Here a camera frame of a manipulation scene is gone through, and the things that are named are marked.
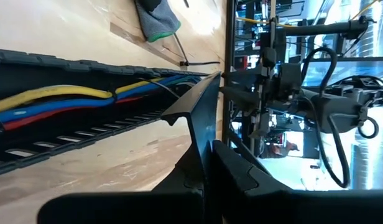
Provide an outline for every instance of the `workshop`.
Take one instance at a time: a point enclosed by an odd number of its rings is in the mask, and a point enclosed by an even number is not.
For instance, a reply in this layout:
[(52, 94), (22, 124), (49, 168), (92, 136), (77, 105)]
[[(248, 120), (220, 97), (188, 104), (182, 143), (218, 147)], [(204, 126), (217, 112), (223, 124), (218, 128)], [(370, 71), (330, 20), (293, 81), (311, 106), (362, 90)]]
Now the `workshop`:
[(383, 223), (383, 0), (0, 1), (0, 224), (285, 218)]

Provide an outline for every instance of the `wire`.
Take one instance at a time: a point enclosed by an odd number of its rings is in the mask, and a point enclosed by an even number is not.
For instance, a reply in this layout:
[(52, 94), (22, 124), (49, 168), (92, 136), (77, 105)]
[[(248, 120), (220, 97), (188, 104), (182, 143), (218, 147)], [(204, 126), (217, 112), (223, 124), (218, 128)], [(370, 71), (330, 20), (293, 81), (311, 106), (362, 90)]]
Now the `wire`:
[(352, 17), (352, 20), (355, 20), (357, 17), (361, 16), (364, 12), (366, 12), (371, 6), (373, 6), (376, 2), (379, 2), (380, 0), (374, 0), (372, 3), (368, 4), (364, 9), (362, 9), (360, 12), (358, 12), (355, 16)]
[(245, 38), (245, 37), (238, 37), (238, 36), (235, 36), (234, 38), (235, 39), (240, 39), (240, 40), (248, 40), (249, 42), (252, 42), (252, 43), (256, 42), (256, 41), (253, 41), (253, 40), (257, 40), (257, 39), (254, 39), (254, 38)]
[[(169, 84), (174, 81), (178, 81), (179, 77), (175, 75), (170, 78), (166, 78), (164, 80), (161, 80), (161, 84)], [(151, 90), (156, 90), (158, 87), (154, 84), (147, 84), (143, 85), (137, 88), (133, 88), (131, 90), (122, 92), (118, 94), (117, 98), (118, 100), (127, 98), (129, 96), (135, 95), (137, 93), (143, 93)], [(37, 114), (44, 113), (46, 111), (52, 111), (52, 110), (59, 110), (64, 108), (72, 108), (72, 107), (78, 107), (78, 106), (92, 106), (92, 107), (99, 107), (99, 106), (107, 106), (111, 103), (114, 103), (114, 98), (109, 98), (105, 100), (89, 100), (89, 99), (77, 99), (77, 100), (63, 100), (63, 101), (53, 101), (49, 103), (44, 103), (41, 105), (36, 106), (30, 106), (26, 108), (19, 108), (14, 110), (8, 110), (0, 112), (0, 122), (6, 123), (8, 121), (13, 121), (17, 119), (27, 118), (29, 116), (34, 116)]]
[(354, 47), (354, 46), (356, 46), (356, 44), (358, 44), (359, 43), (359, 41), (361, 40), (361, 38), (363, 37), (363, 35), (364, 34), (366, 34), (366, 32), (367, 32), (367, 29), (356, 39), (356, 40), (354, 40), (354, 42), (353, 42), (353, 44), (345, 51), (345, 52), (343, 52), (341, 55), (340, 55), (340, 57), (344, 57), (345, 55), (346, 55), (346, 53), (348, 53), (350, 50), (352, 50), (352, 48)]
[[(153, 82), (158, 82), (161, 80), (163, 80), (163, 78), (153, 78), (152, 79)], [(143, 86), (143, 85), (147, 85), (147, 84), (149, 84), (149, 82), (143, 81), (143, 82), (137, 82), (137, 83), (134, 83), (134, 84), (128, 85), (128, 86), (123, 86), (123, 87), (116, 89), (116, 93), (117, 94), (124, 93), (125, 91), (131, 90), (131, 89)]]
[[(155, 78), (154, 81), (162, 80), (163, 78)], [(132, 85), (123, 86), (116, 90), (116, 93), (122, 93), (133, 88), (140, 87), (142, 85), (147, 85), (148, 82), (138, 82)], [(27, 103), (32, 100), (47, 96), (57, 96), (57, 95), (86, 95), (94, 96), (97, 98), (108, 99), (113, 97), (113, 94), (108, 91), (95, 90), (93, 88), (88, 88), (84, 86), (75, 86), (75, 85), (55, 85), (55, 86), (46, 86), (43, 88), (38, 88), (36, 90), (28, 90), (20, 94), (10, 96), (3, 100), (0, 100), (0, 112), (5, 111), (21, 104)]]
[(238, 51), (238, 50), (240, 50), (240, 49), (243, 49), (243, 48), (245, 48), (245, 47), (249, 47), (249, 46), (251, 46), (253, 43), (248, 43), (248, 44), (246, 44), (246, 45), (244, 45), (244, 46), (240, 46), (240, 47), (238, 47), (238, 48), (236, 48), (234, 51)]
[(349, 164), (348, 164), (348, 160), (346, 159), (345, 151), (344, 151), (343, 146), (341, 144), (338, 128), (336, 127), (336, 125), (334, 124), (334, 121), (333, 121), (333, 117), (337, 116), (337, 114), (330, 115), (328, 117), (328, 122), (329, 122), (329, 124), (331, 126), (331, 130), (333, 131), (333, 137), (334, 137), (334, 141), (335, 141), (335, 144), (336, 144), (336, 150), (337, 150), (337, 153), (338, 153), (338, 158), (339, 158), (339, 161), (341, 162), (342, 173), (343, 173), (343, 181), (341, 181), (336, 176), (336, 174), (334, 173), (333, 169), (331, 168), (330, 162), (328, 161), (326, 152), (324, 150), (323, 140), (321, 139), (321, 136), (320, 136), (321, 128), (320, 128), (320, 125), (318, 124), (318, 116), (317, 116), (315, 105), (311, 102), (310, 99), (308, 99), (306, 97), (303, 97), (301, 99), (301, 101), (304, 101), (304, 102), (308, 103), (310, 108), (311, 108), (311, 110), (312, 110), (312, 112), (313, 112), (313, 119), (316, 121), (315, 122), (315, 126), (316, 126), (315, 133), (316, 133), (316, 138), (317, 138), (317, 141), (318, 141), (318, 147), (319, 147), (320, 156), (321, 156), (321, 159), (323, 160), (324, 167), (326, 168), (326, 170), (328, 171), (330, 177), (335, 181), (336, 184), (338, 184), (342, 188), (348, 187), (348, 185), (350, 184)]
[[(138, 100), (140, 98), (142, 98), (142, 97), (140, 96), (140, 97), (134, 97), (134, 98), (126, 98), (126, 99), (119, 100), (116, 103), (130, 102), (130, 101)], [(10, 130), (14, 130), (14, 129), (20, 128), (22, 126), (28, 125), (30, 123), (34, 123), (34, 122), (39, 121), (41, 119), (49, 118), (53, 115), (56, 115), (56, 114), (59, 114), (59, 113), (65, 112), (65, 111), (77, 110), (77, 109), (88, 109), (88, 108), (95, 108), (95, 107), (93, 107), (93, 106), (76, 106), (76, 107), (71, 107), (71, 108), (64, 108), (64, 109), (59, 109), (59, 110), (48, 111), (48, 112), (44, 112), (44, 113), (41, 113), (41, 114), (38, 114), (35, 116), (30, 116), (28, 118), (24, 118), (24, 119), (5, 123), (4, 128), (6, 131), (10, 131)]]
[(146, 80), (144, 78), (138, 78), (140, 80), (144, 80), (145, 82), (149, 82), (149, 83), (153, 83), (154, 85), (157, 85), (161, 88), (163, 88), (164, 90), (167, 90), (168, 92), (170, 92), (173, 96), (175, 96), (176, 98), (180, 98), (179, 95), (177, 95), (174, 91), (172, 91), (170, 88), (166, 87), (165, 85), (161, 84), (161, 83), (158, 83), (158, 82), (155, 82), (155, 81), (152, 81), (152, 80)]
[(220, 64), (221, 62), (189, 62), (187, 59), (185, 50), (183, 49), (182, 44), (180, 43), (178, 35), (175, 33), (173, 36), (175, 36), (175, 40), (177, 41), (180, 50), (182, 51), (183, 57), (185, 58), (184, 62), (179, 62), (179, 66), (190, 66), (190, 65), (211, 65), (211, 64)]
[(193, 82), (180, 82), (180, 83), (177, 83), (177, 85), (186, 85), (186, 86), (193, 87), (193, 86), (196, 85), (196, 83), (193, 83)]
[[(236, 19), (241, 20), (241, 21), (246, 21), (246, 22), (255, 23), (255, 24), (270, 24), (270, 22), (256, 21), (256, 20), (254, 20), (254, 19), (248, 19), (248, 18), (237, 17)], [(276, 25), (279, 26), (279, 27), (284, 27), (284, 28), (294, 28), (294, 27), (295, 27), (295, 26), (284, 25), (284, 24), (276, 24)]]
[(330, 67), (328, 68), (328, 71), (327, 71), (326, 75), (324, 76), (323, 80), (320, 83), (319, 97), (321, 97), (322, 94), (324, 93), (325, 88), (327, 87), (328, 81), (330, 80), (333, 72), (335, 71), (335, 67), (336, 67), (336, 63), (338, 61), (338, 57), (337, 57), (335, 51), (332, 50), (332, 49), (329, 49), (328, 47), (319, 47), (319, 48), (317, 48), (315, 50), (312, 50), (308, 54), (308, 56), (306, 57), (305, 62), (303, 63), (302, 72), (301, 72), (301, 74), (302, 74), (302, 82), (305, 80), (305, 77), (307, 75), (310, 60), (313, 58), (313, 56), (317, 52), (326, 52), (326, 53), (328, 53), (330, 55), (330, 59), (331, 59)]
[[(307, 44), (309, 44), (308, 42), (305, 42), (305, 41), (301, 41), (301, 42), (296, 42), (296, 43), (293, 43), (293, 42), (286, 42), (287, 44), (295, 44), (295, 45), (298, 45), (298, 44), (306, 44), (306, 48), (308, 48)], [(318, 44), (315, 44), (313, 43), (313, 45), (317, 46), (317, 47), (322, 47), (321, 45), (318, 45)]]

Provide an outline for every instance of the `yellow wire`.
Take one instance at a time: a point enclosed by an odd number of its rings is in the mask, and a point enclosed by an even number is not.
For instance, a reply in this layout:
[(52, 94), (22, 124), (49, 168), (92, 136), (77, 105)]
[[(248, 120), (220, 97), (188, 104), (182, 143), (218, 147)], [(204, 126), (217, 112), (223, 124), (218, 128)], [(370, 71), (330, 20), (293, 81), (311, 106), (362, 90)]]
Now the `yellow wire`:
[(355, 20), (355, 18), (361, 16), (361, 14), (363, 14), (363, 13), (366, 12), (369, 8), (371, 8), (371, 6), (375, 4), (375, 2), (379, 2), (379, 1), (380, 1), (380, 0), (373, 0), (372, 3), (368, 4), (366, 7), (364, 7), (364, 9), (362, 9), (359, 13), (357, 13), (355, 16), (353, 16), (351, 20)]
[[(246, 21), (246, 22), (251, 22), (251, 23), (255, 23), (255, 24), (270, 24), (270, 22), (264, 22), (264, 21), (256, 21), (254, 19), (247, 19), (247, 18), (240, 18), (240, 17), (237, 17), (236, 19), (238, 20), (241, 20), (241, 21)], [(291, 25), (284, 25), (284, 24), (277, 24), (279, 27), (284, 27), (284, 28), (294, 28), (295, 26), (291, 26)]]
[[(157, 82), (163, 78), (155, 78), (152, 81)], [(149, 84), (149, 82), (137, 82), (132, 85), (123, 86), (116, 90), (116, 93), (123, 93), (125, 91), (131, 90), (133, 88)], [(20, 94), (10, 96), (3, 100), (0, 100), (0, 112), (11, 109), (13, 107), (27, 103), (28, 101), (36, 100), (39, 98), (47, 96), (57, 96), (57, 95), (86, 95), (94, 96), (97, 98), (110, 98), (113, 95), (108, 91), (95, 90), (92, 88), (84, 86), (75, 86), (75, 85), (57, 85), (57, 86), (47, 86), (43, 88), (38, 88), (36, 90), (28, 90)]]
[[(158, 82), (160, 80), (163, 80), (164, 78), (153, 78), (151, 81), (153, 82)], [(142, 81), (142, 82), (137, 82), (135, 84), (132, 84), (132, 85), (128, 85), (128, 86), (123, 86), (123, 87), (120, 87), (116, 90), (116, 93), (117, 94), (120, 94), (120, 93), (123, 93), (125, 91), (128, 91), (128, 90), (131, 90), (133, 88), (136, 88), (136, 87), (139, 87), (139, 86), (142, 86), (142, 85), (147, 85), (149, 84), (149, 82), (147, 81)]]

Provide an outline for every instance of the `wooden surface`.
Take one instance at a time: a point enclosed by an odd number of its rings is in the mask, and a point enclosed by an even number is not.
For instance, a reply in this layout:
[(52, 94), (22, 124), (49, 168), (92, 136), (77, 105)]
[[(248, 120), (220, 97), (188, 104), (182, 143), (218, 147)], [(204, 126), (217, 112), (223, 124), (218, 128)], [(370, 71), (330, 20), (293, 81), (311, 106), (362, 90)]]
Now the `wooden surface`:
[[(226, 1), (169, 2), (189, 60), (221, 62), (188, 69), (223, 70)], [(173, 37), (144, 41), (133, 0), (0, 1), (0, 49), (179, 70), (183, 60)], [(184, 119), (173, 127), (159, 121), (1, 175), (0, 223), (35, 223), (46, 201), (70, 192), (150, 190), (189, 145)]]

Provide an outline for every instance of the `blue cable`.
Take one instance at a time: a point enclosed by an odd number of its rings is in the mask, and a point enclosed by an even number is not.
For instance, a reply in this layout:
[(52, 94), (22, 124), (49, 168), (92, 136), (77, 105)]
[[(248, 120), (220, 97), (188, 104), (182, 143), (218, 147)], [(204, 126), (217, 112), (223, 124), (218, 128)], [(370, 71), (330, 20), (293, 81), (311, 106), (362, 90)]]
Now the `blue cable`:
[[(173, 77), (166, 78), (158, 82), (165, 85), (172, 81), (175, 81), (176, 79), (180, 77), (183, 77), (183, 76), (175, 75)], [(118, 94), (117, 98), (118, 100), (121, 100), (123, 98), (127, 98), (128, 96), (156, 90), (158, 88), (160, 87), (153, 83), (149, 83), (147, 85), (139, 86), (134, 89), (120, 93)], [(30, 107), (21, 108), (21, 109), (14, 109), (14, 110), (7, 110), (7, 111), (0, 112), (0, 122), (6, 123), (9, 121), (28, 118), (30, 116), (41, 114), (47, 111), (72, 108), (72, 107), (82, 107), (82, 106), (100, 107), (100, 106), (110, 105), (111, 103), (114, 103), (114, 98), (109, 98), (106, 100), (77, 99), (77, 100), (54, 101), (54, 102), (44, 103), (37, 106), (30, 106)]]

